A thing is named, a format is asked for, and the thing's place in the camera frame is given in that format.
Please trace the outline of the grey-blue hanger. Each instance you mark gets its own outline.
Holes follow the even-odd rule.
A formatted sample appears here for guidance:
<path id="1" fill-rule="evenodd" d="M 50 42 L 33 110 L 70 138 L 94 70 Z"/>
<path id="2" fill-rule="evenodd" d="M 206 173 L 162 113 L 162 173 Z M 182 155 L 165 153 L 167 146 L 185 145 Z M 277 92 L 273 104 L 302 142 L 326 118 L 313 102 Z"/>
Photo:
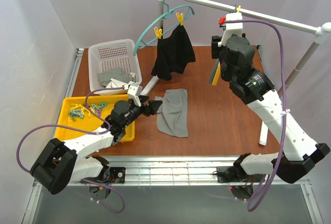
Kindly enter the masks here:
<path id="1" fill-rule="evenodd" d="M 233 10 L 233 12 L 239 12 L 241 9 L 241 5 L 235 5 L 234 8 L 235 9 Z M 212 69 L 211 76 L 209 78 L 209 83 L 212 84 L 213 86 L 215 86 L 218 82 L 219 75 L 220 75 L 220 64 L 219 64 L 219 61 L 216 60 L 214 67 Z"/>

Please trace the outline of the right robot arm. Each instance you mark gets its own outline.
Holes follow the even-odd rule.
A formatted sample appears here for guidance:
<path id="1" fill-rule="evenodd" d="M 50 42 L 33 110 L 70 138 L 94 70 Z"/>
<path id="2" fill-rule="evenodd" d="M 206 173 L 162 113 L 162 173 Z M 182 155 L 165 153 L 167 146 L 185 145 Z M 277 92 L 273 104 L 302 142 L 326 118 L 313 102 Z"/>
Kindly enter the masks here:
<path id="1" fill-rule="evenodd" d="M 282 146 L 282 151 L 274 154 L 242 154 L 221 176 L 243 180 L 250 175 L 275 172 L 286 183 L 297 182 L 330 153 L 330 147 L 309 137 L 294 117 L 283 110 L 283 101 L 270 79 L 253 67 L 255 51 L 246 37 L 233 34 L 225 40 L 213 36 L 211 50 L 212 58 L 220 62 L 221 78 Z"/>

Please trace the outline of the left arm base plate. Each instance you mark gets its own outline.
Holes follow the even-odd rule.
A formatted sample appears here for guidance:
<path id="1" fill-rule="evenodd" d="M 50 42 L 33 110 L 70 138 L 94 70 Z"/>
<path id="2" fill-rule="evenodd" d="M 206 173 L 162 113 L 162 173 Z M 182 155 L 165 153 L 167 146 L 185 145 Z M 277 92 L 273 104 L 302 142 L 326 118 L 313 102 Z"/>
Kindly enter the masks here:
<path id="1" fill-rule="evenodd" d="M 122 184 L 125 182 L 126 168 L 111 167 L 102 177 L 88 177 L 86 180 L 98 182 L 101 184 Z"/>

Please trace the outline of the grey underwear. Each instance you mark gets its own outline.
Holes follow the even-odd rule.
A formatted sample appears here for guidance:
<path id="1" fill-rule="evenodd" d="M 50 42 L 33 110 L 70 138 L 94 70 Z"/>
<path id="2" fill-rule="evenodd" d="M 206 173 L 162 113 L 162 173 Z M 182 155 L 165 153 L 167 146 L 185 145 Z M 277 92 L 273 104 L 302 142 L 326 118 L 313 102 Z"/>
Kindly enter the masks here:
<path id="1" fill-rule="evenodd" d="M 157 128 L 167 135 L 187 138 L 187 113 L 188 95 L 186 89 L 166 90 L 163 97 L 155 97 L 161 100 L 162 105 L 157 111 Z"/>

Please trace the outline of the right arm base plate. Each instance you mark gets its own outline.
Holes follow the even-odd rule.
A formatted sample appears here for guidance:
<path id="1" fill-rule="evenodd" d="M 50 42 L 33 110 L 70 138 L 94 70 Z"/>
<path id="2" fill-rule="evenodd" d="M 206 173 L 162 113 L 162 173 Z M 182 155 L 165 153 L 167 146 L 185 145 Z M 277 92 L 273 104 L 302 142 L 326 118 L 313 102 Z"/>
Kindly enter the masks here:
<path id="1" fill-rule="evenodd" d="M 217 177 L 219 183 L 251 183 L 260 182 L 263 179 L 262 174 L 248 175 L 234 166 L 217 167 L 213 175 Z"/>

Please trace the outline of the yellow hanger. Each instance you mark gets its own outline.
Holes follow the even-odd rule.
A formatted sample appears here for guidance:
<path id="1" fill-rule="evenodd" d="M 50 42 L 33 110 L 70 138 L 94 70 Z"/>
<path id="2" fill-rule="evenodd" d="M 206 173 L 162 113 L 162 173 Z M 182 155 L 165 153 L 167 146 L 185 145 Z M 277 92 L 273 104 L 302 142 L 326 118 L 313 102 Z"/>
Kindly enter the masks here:
<path id="1" fill-rule="evenodd" d="M 230 23 L 225 24 L 225 21 L 242 20 L 243 16 L 240 13 L 241 5 L 235 5 L 235 10 L 225 15 L 219 19 L 219 27 L 223 28 L 222 36 L 213 36 L 211 42 L 212 48 L 212 58 L 216 59 L 212 74 L 210 76 L 209 82 L 215 86 L 220 78 L 221 65 L 219 62 L 219 53 L 222 50 L 222 46 L 225 46 L 227 40 L 234 34 L 241 36 L 243 33 L 242 23 Z"/>

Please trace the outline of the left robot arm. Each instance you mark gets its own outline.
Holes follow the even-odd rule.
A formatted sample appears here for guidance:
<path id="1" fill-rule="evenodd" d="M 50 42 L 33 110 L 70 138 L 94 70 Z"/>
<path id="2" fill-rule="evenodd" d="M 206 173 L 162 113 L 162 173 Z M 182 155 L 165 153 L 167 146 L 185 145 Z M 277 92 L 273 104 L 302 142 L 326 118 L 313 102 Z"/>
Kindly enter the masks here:
<path id="1" fill-rule="evenodd" d="M 107 182 L 111 178 L 110 163 L 95 153 L 116 145 L 126 134 L 125 129 L 140 115 L 155 115 L 162 105 L 161 100 L 150 100 L 148 96 L 140 100 L 147 103 L 137 106 L 133 99 L 116 102 L 105 122 L 91 134 L 65 141 L 50 140 L 30 169 L 30 175 L 53 195 L 71 182 L 84 179 Z"/>

